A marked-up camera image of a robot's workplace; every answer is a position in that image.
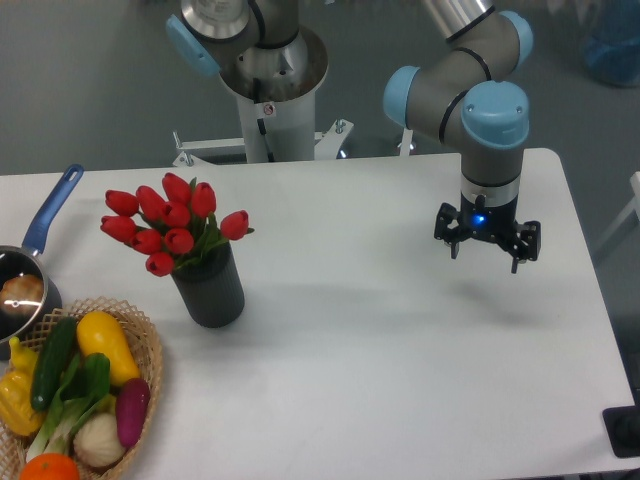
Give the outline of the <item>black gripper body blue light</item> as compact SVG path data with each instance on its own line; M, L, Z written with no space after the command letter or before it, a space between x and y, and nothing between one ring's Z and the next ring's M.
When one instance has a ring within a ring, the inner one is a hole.
M478 208L462 195L458 216L459 241L475 239L495 244L511 243L517 239L516 210L517 198L500 206Z

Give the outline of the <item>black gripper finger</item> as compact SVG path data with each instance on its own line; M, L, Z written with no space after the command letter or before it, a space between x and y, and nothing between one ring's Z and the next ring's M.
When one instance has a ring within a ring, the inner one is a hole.
M511 273L527 261L537 261L541 250L541 223L539 221L515 222L505 234L499 236L499 246L512 257Z
M452 259L457 258L460 244L471 236L472 230L465 224L463 213L449 203L442 203L436 214L434 238L449 247Z

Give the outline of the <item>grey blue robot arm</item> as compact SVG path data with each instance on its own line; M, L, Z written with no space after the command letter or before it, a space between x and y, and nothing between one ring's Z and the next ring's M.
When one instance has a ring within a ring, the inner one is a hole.
M498 245L515 264L538 258L541 227L516 209L529 101L508 81L530 54L527 21L489 1L430 1L448 55L436 66L404 66L382 98L401 127L461 156L461 200L443 204L434 235L452 251L468 239ZM299 20L294 1L184 1L166 33L199 74L235 96L251 163L315 157L315 94L328 70L324 43Z

